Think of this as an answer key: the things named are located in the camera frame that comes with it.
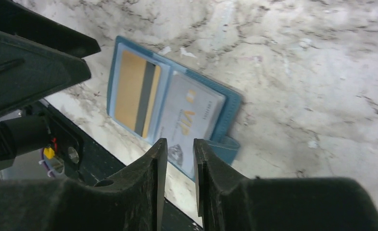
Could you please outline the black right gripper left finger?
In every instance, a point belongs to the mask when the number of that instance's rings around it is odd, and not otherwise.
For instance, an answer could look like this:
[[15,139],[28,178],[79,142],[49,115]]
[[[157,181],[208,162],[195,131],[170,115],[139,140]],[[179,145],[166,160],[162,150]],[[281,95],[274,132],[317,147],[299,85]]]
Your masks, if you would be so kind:
[[65,178],[0,181],[0,231],[159,231],[167,140],[94,186]]

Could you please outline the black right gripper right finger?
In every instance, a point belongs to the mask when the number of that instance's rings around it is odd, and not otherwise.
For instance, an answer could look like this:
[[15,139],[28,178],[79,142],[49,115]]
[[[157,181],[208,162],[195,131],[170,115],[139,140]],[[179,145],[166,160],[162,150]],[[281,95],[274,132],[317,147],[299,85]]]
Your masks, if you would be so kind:
[[378,211],[349,178],[250,179],[195,139],[198,215],[206,231],[378,231]]

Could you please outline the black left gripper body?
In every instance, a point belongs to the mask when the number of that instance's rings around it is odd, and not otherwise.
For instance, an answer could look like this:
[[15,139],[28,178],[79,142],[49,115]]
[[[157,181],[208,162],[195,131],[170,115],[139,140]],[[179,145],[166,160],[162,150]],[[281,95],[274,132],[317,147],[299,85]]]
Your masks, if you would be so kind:
[[97,41],[0,0],[0,117],[91,78]]

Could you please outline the white VIP card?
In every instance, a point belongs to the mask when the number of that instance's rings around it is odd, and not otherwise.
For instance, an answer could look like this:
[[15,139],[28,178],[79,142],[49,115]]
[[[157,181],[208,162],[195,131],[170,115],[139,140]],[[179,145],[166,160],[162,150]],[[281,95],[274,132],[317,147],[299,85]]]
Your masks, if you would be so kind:
[[225,96],[174,71],[164,101],[157,136],[168,142],[168,161],[194,178],[193,140],[209,139]]

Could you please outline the blue card holder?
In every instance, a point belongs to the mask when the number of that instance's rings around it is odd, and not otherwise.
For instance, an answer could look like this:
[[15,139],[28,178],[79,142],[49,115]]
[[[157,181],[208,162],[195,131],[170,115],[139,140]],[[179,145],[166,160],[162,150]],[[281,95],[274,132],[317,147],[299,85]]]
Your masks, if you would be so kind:
[[165,138],[168,161],[195,179],[194,139],[231,164],[240,144],[228,136],[242,95],[122,36],[115,40],[107,113],[149,144]]

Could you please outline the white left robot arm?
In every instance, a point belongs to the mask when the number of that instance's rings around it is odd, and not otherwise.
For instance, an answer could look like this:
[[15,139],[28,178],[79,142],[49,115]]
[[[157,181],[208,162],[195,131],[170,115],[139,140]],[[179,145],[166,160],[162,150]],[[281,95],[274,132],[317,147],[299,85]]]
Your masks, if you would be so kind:
[[85,57],[100,51],[94,38],[0,0],[0,170],[48,148],[81,176],[84,135],[42,99],[90,79]]

